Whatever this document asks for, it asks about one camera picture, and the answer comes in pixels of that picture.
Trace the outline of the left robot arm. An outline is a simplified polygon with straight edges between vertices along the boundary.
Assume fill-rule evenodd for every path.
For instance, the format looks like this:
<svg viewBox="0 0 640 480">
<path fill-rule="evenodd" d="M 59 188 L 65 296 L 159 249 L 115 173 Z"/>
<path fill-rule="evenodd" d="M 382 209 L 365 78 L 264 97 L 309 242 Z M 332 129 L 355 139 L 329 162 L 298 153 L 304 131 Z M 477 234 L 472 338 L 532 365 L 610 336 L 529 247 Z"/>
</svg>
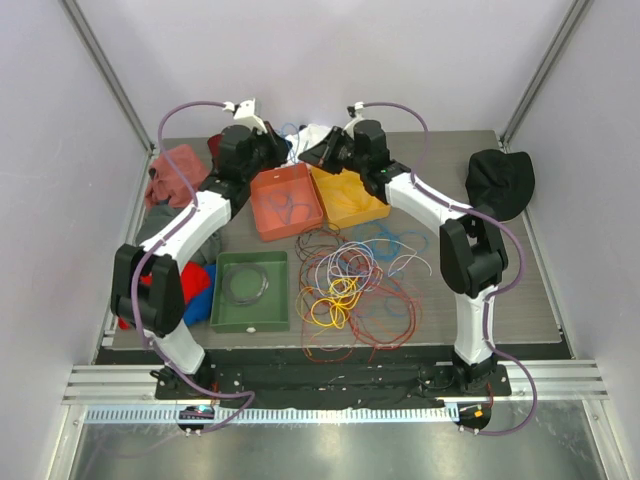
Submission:
<svg viewBox="0 0 640 480">
<path fill-rule="evenodd" d="M 191 257 L 244 207 L 258 173 L 283 165 L 288 145 L 269 122 L 264 129 L 232 125 L 221 133 L 214 168 L 185 207 L 165 228 L 139 246 L 116 251 L 111 312 L 136 328 L 176 372 L 190 398 L 205 397 L 213 375 L 205 351 L 184 322 L 181 273 Z"/>
</svg>

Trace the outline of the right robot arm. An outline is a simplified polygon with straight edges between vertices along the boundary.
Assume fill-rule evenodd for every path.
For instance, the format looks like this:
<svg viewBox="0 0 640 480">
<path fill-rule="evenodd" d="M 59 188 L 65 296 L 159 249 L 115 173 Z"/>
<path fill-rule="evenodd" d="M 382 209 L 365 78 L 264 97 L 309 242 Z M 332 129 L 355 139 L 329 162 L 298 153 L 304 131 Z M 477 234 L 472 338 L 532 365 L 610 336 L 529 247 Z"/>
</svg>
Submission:
<svg viewBox="0 0 640 480">
<path fill-rule="evenodd" d="M 508 266 L 499 227 L 487 213 L 470 213 L 420 181 L 391 157 L 386 133 L 376 120 L 361 120 L 349 130 L 308 125 L 299 132 L 297 158 L 329 174 L 351 171 L 367 193 L 419 221 L 438 237 L 441 276 L 455 293 L 457 336 L 451 380 L 457 391 L 472 395 L 488 381 L 485 369 L 495 362 L 493 305 Z"/>
</svg>

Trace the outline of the white cloth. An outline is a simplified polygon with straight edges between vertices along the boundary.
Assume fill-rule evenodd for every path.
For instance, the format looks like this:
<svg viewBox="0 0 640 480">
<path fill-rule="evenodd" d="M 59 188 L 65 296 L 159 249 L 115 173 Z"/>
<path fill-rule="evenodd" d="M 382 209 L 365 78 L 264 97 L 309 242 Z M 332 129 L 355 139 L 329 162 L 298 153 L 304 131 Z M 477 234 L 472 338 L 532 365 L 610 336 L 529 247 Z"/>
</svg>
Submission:
<svg viewBox="0 0 640 480">
<path fill-rule="evenodd" d="M 330 133 L 331 127 L 309 124 L 301 130 L 288 134 L 285 139 L 291 144 L 288 159 L 293 163 L 301 162 L 301 155 L 318 146 Z"/>
</svg>

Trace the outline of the yellow plastic tray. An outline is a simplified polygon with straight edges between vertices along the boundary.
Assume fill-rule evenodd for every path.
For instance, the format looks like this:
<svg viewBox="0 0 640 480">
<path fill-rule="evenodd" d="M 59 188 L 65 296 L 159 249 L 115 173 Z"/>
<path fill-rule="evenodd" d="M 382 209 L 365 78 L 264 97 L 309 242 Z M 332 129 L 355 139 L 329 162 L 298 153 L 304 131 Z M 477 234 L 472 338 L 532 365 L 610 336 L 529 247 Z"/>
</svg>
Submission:
<svg viewBox="0 0 640 480">
<path fill-rule="evenodd" d="M 310 172 L 329 224 L 345 229 L 389 215 L 391 207 L 371 196 L 358 174 L 330 174 L 316 167 L 311 167 Z"/>
</svg>

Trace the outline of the coral orange plastic tray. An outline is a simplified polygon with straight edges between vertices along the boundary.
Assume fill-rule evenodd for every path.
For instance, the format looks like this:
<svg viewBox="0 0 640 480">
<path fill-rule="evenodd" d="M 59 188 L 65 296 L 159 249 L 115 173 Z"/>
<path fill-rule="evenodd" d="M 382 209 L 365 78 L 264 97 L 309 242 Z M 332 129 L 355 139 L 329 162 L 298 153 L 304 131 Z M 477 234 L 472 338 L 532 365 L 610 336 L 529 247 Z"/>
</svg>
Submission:
<svg viewBox="0 0 640 480">
<path fill-rule="evenodd" d="M 250 192 L 256 230 L 264 242 L 295 236 L 323 223 L 324 213 L 305 164 L 259 173 Z"/>
</svg>

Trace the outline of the dark red cloth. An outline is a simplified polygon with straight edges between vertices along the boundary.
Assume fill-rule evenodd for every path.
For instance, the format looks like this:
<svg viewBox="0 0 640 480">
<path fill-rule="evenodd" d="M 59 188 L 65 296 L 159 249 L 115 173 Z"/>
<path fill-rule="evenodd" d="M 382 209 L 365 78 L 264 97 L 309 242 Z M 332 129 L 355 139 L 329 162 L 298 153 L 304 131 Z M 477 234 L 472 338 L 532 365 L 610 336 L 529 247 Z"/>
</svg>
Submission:
<svg viewBox="0 0 640 480">
<path fill-rule="evenodd" d="M 216 159 L 219 156 L 219 145 L 220 145 L 221 139 L 222 139 L 222 135 L 216 134 L 214 136 L 211 136 L 207 140 L 207 146 L 213 159 Z"/>
</svg>

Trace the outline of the pink cloth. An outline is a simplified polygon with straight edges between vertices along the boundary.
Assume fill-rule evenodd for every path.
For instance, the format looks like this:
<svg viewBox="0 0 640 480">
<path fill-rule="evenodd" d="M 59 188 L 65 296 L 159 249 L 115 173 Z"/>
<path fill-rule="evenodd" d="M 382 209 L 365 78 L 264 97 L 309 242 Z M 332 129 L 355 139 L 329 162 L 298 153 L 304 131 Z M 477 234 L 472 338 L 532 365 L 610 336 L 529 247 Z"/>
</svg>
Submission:
<svg viewBox="0 0 640 480">
<path fill-rule="evenodd" d="M 180 170 L 194 191 L 197 191 L 209 174 L 209 169 L 197 156 L 194 149 L 182 144 L 168 151 L 171 160 Z M 144 203 L 147 210 L 154 205 L 168 204 L 174 208 L 184 208 L 192 201 L 192 195 L 182 178 L 161 154 L 148 170 L 149 183 L 145 191 Z"/>
</svg>

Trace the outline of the grey cloth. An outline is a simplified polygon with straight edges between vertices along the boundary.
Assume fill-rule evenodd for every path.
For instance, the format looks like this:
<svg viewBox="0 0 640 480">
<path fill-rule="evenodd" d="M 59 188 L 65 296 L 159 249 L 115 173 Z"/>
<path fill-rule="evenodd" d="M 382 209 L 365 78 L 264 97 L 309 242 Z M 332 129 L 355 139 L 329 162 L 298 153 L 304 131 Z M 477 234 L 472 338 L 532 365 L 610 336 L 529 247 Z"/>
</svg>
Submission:
<svg viewBox="0 0 640 480">
<path fill-rule="evenodd" d="M 152 206 L 135 236 L 135 245 L 140 246 L 146 240 L 154 237 L 181 212 L 182 208 L 174 208 L 168 204 Z M 191 261 L 201 266 L 215 264 L 221 250 L 221 235 L 219 232 L 214 232 L 192 255 Z"/>
</svg>

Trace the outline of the green plastic tray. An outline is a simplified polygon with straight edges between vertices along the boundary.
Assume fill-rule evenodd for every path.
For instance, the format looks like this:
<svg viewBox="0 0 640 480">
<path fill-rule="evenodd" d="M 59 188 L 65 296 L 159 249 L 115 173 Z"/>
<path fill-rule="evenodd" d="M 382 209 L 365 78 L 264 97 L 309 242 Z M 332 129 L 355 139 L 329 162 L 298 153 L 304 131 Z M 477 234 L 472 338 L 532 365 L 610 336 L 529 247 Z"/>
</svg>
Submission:
<svg viewBox="0 0 640 480">
<path fill-rule="evenodd" d="M 284 332 L 290 328 L 286 252 L 224 252 L 216 267 L 210 317 L 216 333 Z"/>
</svg>

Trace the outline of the black bucket hat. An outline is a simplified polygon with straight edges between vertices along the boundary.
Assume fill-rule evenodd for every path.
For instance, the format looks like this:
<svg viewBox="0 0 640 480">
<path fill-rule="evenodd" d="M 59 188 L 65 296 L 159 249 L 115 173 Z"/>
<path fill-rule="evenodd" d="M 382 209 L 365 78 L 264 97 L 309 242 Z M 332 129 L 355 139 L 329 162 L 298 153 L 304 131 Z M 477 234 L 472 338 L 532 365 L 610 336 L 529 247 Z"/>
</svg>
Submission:
<svg viewBox="0 0 640 480">
<path fill-rule="evenodd" d="M 531 157 L 497 149 L 476 152 L 469 159 L 465 188 L 471 206 L 488 206 L 497 220 L 511 221 L 525 210 L 534 193 Z"/>
</svg>

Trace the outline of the left aluminium frame post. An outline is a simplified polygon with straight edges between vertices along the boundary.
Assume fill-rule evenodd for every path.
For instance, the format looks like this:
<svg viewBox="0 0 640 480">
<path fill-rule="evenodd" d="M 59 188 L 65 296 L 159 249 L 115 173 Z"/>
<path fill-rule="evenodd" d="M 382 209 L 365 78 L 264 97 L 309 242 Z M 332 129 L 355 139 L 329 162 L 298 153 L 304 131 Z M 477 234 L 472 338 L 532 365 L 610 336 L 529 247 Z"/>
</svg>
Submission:
<svg viewBox="0 0 640 480">
<path fill-rule="evenodd" d="M 61 8 L 73 26 L 81 43 L 87 50 L 97 71 L 105 82 L 113 99 L 123 113 L 135 137 L 147 154 L 151 154 L 155 148 L 155 142 L 145 129 L 139 115 L 130 101 L 125 89 L 102 48 L 96 34 L 90 26 L 80 4 L 76 0 L 59 1 Z"/>
</svg>

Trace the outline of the aluminium frame post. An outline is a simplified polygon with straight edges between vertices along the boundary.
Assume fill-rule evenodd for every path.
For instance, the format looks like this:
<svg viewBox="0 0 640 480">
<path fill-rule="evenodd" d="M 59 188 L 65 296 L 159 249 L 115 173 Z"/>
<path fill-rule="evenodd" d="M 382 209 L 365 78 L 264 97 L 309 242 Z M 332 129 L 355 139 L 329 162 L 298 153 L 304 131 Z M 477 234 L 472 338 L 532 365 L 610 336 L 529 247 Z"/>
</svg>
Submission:
<svg viewBox="0 0 640 480">
<path fill-rule="evenodd" d="M 139 115 L 130 101 L 125 89 L 102 48 L 96 34 L 90 26 L 80 4 L 76 0 L 59 1 L 61 8 L 73 26 L 81 43 L 87 50 L 97 71 L 105 82 L 113 99 L 123 113 L 135 137 L 147 154 L 151 154 L 155 148 L 155 142 L 145 129 Z"/>
<path fill-rule="evenodd" d="M 534 102 L 550 79 L 553 70 L 559 63 L 592 4 L 592 0 L 573 0 L 570 2 L 567 12 L 510 116 L 504 131 L 498 136 L 499 145 L 503 150 L 509 149 Z"/>
</svg>

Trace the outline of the right aluminium frame post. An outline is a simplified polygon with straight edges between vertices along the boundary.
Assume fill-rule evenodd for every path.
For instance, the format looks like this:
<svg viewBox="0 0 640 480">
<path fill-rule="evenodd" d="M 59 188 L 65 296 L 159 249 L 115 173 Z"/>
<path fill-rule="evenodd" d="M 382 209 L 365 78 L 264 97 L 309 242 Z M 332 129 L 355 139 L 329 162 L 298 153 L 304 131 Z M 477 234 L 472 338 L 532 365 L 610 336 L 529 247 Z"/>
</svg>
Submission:
<svg viewBox="0 0 640 480">
<path fill-rule="evenodd" d="M 567 12 L 510 116 L 504 131 L 498 136 L 499 145 L 503 150 L 509 149 L 534 102 L 550 79 L 553 70 L 559 63 L 592 4 L 592 0 L 573 0 L 570 2 Z"/>
</svg>

